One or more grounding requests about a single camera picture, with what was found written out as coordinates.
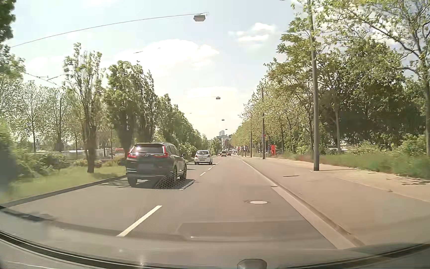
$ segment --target overhead wire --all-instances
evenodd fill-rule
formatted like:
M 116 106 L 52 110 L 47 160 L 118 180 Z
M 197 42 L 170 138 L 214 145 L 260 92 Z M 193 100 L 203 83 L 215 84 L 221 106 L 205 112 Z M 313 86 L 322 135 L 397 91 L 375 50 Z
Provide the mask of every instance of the overhead wire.
M 175 18 L 175 17 L 194 16 L 194 15 L 203 15 L 203 14 L 208 14 L 208 12 L 191 13 L 191 14 L 181 14 L 181 15 L 160 16 L 160 17 L 152 17 L 152 18 L 137 19 L 137 20 L 131 20 L 131 21 L 120 21 L 120 22 L 102 24 L 102 25 L 98 25 L 98 26 L 92 26 L 92 27 L 82 28 L 82 29 L 78 29 L 78 30 L 72 30 L 72 31 L 68 31 L 68 32 L 60 33 L 60 34 L 53 34 L 53 35 L 41 37 L 41 38 L 38 38 L 38 39 L 34 39 L 34 40 L 31 40 L 31 41 L 27 41 L 27 42 L 23 42 L 23 43 L 17 44 L 17 45 L 12 46 L 12 47 L 14 48 L 14 47 L 17 47 L 17 46 L 21 46 L 21 45 L 24 45 L 24 44 L 32 43 L 32 42 L 35 42 L 35 41 L 43 40 L 43 39 L 54 37 L 54 36 L 58 36 L 58 35 L 69 34 L 69 33 L 84 31 L 84 30 L 88 30 L 88 29 L 94 29 L 94 28 L 104 27 L 104 26 L 111 26 L 111 25 L 116 25 L 116 24 L 134 22 L 134 21 L 146 21 L 146 20 L 154 20 L 154 19 Z
M 55 82 L 53 82 L 53 81 L 49 81 L 48 79 L 46 80 L 46 79 L 43 79 L 43 76 L 36 76 L 36 75 L 32 75 L 32 74 L 29 74 L 29 73 L 27 73 L 27 72 L 24 72 L 24 71 L 22 71 L 24 74 L 26 74 L 26 75 L 29 75 L 29 76 L 33 76 L 33 77 L 35 77 L 35 78 L 38 78 L 38 79 L 40 79 L 40 80 L 43 80 L 43 81 L 45 81 L 45 82 L 49 82 L 49 83 L 52 83 L 52 84 L 54 84 L 54 85 L 56 85 L 56 86 L 58 86 L 58 87 L 61 87 L 59 84 L 57 84 L 57 83 L 55 83 Z

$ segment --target road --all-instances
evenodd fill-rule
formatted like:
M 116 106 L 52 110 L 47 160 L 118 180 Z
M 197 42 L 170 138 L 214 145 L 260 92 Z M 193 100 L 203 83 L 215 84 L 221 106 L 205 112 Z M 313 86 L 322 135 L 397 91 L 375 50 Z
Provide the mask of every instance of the road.
M 115 180 L 11 209 L 118 237 L 339 248 L 332 231 L 237 156 L 217 156 L 213 165 L 189 163 L 187 180 L 170 190 L 143 185 L 131 188 L 126 179 Z

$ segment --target suv rear window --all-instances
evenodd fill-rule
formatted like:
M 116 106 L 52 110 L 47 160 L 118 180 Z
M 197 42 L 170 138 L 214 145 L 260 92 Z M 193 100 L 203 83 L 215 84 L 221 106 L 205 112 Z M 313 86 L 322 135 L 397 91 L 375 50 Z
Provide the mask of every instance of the suv rear window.
M 162 144 L 136 144 L 131 153 L 145 152 L 145 153 L 163 153 Z

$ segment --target grass median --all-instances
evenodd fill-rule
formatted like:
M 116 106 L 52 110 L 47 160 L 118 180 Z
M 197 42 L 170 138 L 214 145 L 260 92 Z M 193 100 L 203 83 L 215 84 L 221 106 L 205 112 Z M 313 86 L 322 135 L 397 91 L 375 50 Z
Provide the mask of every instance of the grass median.
M 93 174 L 87 173 L 87 167 L 69 167 L 55 170 L 48 176 L 11 182 L 7 192 L 0 192 L 0 203 L 59 191 L 124 174 L 124 166 L 96 168 Z
M 313 162 L 309 155 L 283 153 L 277 157 Z M 430 156 L 407 156 L 385 152 L 362 155 L 345 153 L 320 155 L 319 162 L 430 180 Z

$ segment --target car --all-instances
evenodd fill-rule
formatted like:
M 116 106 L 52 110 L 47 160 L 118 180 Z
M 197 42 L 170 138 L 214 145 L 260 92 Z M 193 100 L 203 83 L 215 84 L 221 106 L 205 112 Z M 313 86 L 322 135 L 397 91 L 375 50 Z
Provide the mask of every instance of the car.
M 212 164 L 212 155 L 210 154 L 210 151 L 208 150 L 199 150 L 197 151 L 197 153 L 195 153 L 195 159 L 194 162 L 195 164 L 199 164 L 199 163 L 207 163 L 207 164 Z
M 135 187 L 137 180 L 154 180 L 155 184 L 162 180 L 175 183 L 177 178 L 187 178 L 187 161 L 185 153 L 180 154 L 174 144 L 138 143 L 129 151 L 125 174 L 131 187 Z

